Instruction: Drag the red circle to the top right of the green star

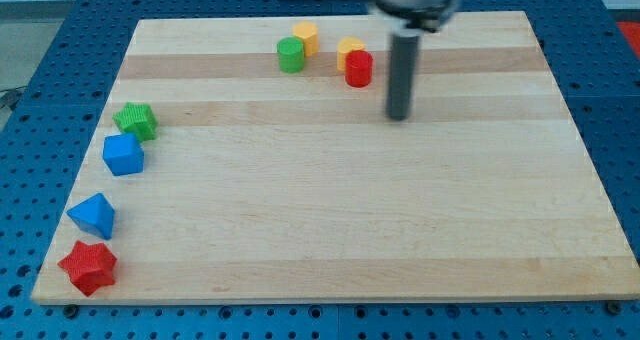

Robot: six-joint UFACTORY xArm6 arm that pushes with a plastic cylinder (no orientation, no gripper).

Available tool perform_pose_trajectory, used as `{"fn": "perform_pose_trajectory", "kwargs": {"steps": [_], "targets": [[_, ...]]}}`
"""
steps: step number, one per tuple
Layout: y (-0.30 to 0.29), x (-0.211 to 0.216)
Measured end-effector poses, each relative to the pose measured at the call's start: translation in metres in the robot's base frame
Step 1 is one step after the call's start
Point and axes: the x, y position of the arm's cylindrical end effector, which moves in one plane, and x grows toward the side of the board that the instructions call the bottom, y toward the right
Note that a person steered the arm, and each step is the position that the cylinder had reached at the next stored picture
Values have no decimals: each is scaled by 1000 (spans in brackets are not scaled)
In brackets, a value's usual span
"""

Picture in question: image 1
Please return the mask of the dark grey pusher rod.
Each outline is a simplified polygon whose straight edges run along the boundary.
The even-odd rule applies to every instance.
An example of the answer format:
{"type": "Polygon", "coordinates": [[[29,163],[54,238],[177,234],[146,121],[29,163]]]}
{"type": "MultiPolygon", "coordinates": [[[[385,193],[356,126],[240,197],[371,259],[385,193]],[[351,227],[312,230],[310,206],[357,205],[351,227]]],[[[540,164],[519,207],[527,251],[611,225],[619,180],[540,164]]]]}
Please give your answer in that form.
{"type": "Polygon", "coordinates": [[[386,116],[389,119],[403,121],[410,115],[419,44],[420,36],[416,34],[391,35],[385,105],[386,116]]]}

